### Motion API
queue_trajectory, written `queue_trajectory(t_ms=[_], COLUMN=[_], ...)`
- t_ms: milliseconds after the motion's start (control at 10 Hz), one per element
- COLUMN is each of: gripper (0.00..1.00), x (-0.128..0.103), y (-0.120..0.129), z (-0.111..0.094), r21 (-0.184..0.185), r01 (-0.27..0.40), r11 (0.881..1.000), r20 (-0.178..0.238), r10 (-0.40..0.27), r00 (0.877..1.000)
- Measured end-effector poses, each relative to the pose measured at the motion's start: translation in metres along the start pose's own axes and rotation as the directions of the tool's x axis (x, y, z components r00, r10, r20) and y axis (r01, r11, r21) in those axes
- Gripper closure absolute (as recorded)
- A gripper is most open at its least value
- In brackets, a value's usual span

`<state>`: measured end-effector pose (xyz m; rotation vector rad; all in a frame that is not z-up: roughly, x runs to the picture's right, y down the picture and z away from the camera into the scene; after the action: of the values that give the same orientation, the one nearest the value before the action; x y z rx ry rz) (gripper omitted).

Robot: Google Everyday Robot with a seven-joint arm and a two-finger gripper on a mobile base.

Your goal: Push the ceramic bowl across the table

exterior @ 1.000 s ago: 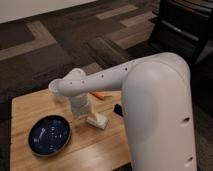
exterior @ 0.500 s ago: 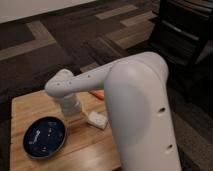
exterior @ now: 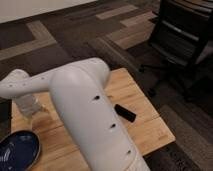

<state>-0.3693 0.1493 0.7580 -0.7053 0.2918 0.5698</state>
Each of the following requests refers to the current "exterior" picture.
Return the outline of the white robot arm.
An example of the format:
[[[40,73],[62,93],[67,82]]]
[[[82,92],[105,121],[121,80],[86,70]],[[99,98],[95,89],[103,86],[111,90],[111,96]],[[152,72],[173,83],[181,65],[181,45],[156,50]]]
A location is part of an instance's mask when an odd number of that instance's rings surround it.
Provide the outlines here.
[[[105,93],[110,69],[100,58],[0,81],[0,97],[48,92],[91,171],[150,171]]]

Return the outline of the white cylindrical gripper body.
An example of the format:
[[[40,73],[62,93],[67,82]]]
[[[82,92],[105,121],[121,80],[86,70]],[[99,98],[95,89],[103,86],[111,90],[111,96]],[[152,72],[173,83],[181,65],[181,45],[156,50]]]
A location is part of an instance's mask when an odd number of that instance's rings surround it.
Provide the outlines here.
[[[30,117],[44,109],[44,106],[33,94],[27,94],[18,98],[14,98],[13,101],[17,105],[19,112],[24,117]]]

